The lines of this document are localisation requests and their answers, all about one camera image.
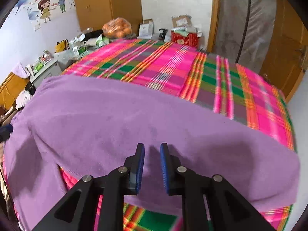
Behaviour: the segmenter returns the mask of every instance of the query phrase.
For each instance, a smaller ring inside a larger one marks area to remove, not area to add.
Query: cartoon girl
[[[48,18],[48,20],[50,21],[50,10],[54,10],[54,8],[49,8],[50,5],[50,0],[41,0],[38,3],[38,9],[41,11],[42,15],[41,15],[41,19],[45,19],[45,23],[46,23],[46,19]]]

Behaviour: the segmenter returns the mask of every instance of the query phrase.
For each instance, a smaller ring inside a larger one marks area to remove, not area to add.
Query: plaid bedspread
[[[282,92],[258,74],[239,64],[229,64],[220,56],[174,43],[121,40],[84,57],[63,74],[117,79],[178,96],[261,131],[296,151]],[[77,180],[62,169],[60,172],[70,189]],[[286,206],[261,214],[281,231],[291,210],[292,206]],[[125,231],[181,229],[181,218],[124,206]]]

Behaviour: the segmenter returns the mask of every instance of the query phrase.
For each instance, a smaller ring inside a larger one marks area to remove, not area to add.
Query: plastic cover
[[[248,0],[221,0],[214,53],[235,63],[245,28]],[[251,0],[248,28],[239,63],[258,73],[273,34],[276,0]]]
[[[123,38],[131,34],[131,24],[124,18],[118,17],[103,26],[103,32],[109,38]]]

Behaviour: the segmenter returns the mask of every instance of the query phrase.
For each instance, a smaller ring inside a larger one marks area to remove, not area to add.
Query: wall outlet
[[[40,29],[40,28],[41,28],[41,25],[40,25],[40,24],[37,24],[37,25],[34,26],[35,31],[37,31],[37,30]]]

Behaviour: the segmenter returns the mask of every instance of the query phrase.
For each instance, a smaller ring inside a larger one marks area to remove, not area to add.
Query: lavender fleece blanket
[[[259,211],[295,201],[297,154],[262,132],[139,85],[52,77],[12,123],[5,166],[26,230],[66,192],[58,165],[78,179],[103,176],[123,165],[138,142],[145,145],[142,186],[138,196],[125,197],[127,203],[181,214],[181,198],[164,191],[162,142],[198,174],[223,175]]]

